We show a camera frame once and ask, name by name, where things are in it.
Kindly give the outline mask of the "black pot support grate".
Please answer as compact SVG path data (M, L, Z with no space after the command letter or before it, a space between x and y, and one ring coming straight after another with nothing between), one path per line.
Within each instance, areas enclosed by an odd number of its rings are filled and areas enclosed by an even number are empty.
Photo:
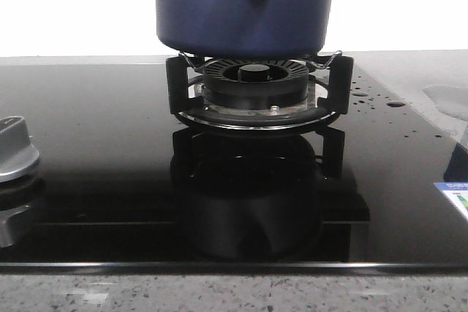
M218 110L208 106L201 96L194 96L189 89L200 82L203 69L221 60L241 60L188 56L179 53L166 60L166 75L170 112L187 126L200 128L243 131L248 133L285 132L297 129L313 129L326 125L347 114L354 60L341 51L331 56L306 56L289 58L305 64L309 70L310 84L314 88L316 107L303 112L281 114L278 107L267 113L253 110Z

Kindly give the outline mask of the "energy label sticker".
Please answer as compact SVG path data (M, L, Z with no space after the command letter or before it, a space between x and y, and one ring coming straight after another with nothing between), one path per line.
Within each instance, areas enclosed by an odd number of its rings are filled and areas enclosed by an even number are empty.
M437 182L434 185L467 220L467 182Z

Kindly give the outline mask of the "blue cooking pot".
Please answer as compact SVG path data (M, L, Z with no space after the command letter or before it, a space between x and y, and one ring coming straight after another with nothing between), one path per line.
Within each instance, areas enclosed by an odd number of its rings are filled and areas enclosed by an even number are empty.
M156 0L159 40L213 58L299 58L325 44L331 0Z

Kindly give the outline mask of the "black glass cooktop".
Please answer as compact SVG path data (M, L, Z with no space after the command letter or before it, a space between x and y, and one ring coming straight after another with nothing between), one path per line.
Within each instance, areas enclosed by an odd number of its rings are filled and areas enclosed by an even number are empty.
M356 69L330 126L212 134L169 113L162 64L3 66L40 163L1 185L1 271L464 275L467 152L393 98Z

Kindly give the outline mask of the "silver stove control knob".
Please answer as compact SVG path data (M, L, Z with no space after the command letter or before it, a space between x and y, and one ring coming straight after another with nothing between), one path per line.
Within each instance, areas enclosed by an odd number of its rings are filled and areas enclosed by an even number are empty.
M1 182L31 173L39 160L40 154L31 142L26 119L15 115L1 119Z

